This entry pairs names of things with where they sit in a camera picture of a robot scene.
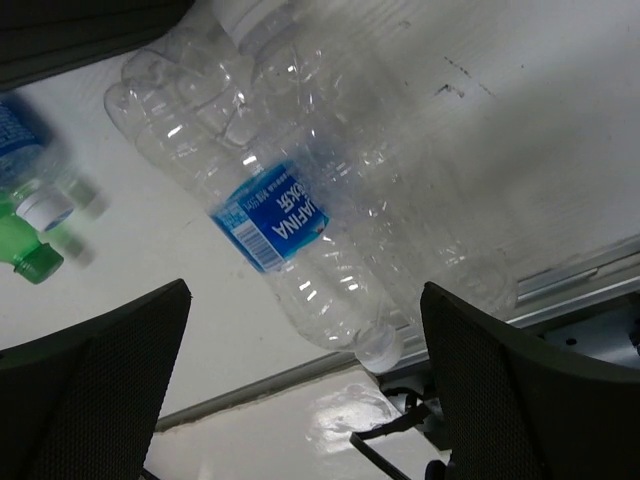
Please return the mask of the green plastic soda bottle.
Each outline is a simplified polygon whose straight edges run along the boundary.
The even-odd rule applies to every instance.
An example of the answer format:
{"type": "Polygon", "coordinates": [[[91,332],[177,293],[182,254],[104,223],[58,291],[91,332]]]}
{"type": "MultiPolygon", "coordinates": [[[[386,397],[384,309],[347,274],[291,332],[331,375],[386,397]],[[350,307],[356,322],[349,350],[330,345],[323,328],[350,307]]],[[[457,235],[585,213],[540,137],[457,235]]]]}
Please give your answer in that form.
{"type": "Polygon", "coordinates": [[[42,187],[15,197],[8,186],[1,186],[1,263],[38,285],[51,277],[64,263],[63,256],[39,234],[58,226],[73,207],[56,190],[42,187]]]}

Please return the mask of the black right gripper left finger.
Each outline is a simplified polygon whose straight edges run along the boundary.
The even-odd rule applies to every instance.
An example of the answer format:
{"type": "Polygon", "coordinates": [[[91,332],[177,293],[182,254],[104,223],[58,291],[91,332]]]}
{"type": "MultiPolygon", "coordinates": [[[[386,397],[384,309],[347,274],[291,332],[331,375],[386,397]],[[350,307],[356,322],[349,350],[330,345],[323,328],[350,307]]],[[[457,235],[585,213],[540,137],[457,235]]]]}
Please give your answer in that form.
{"type": "Polygon", "coordinates": [[[139,478],[191,300],[178,279],[2,350],[2,478],[139,478]]]}

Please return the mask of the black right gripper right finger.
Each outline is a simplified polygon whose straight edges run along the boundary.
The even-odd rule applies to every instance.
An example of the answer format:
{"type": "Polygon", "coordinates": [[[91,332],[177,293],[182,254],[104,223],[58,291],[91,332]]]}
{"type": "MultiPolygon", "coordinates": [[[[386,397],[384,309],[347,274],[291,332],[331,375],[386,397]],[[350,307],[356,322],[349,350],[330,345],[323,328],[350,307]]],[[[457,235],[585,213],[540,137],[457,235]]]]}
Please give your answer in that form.
{"type": "Polygon", "coordinates": [[[420,310],[453,478],[638,478],[638,370],[553,346],[433,282],[420,310]]]}

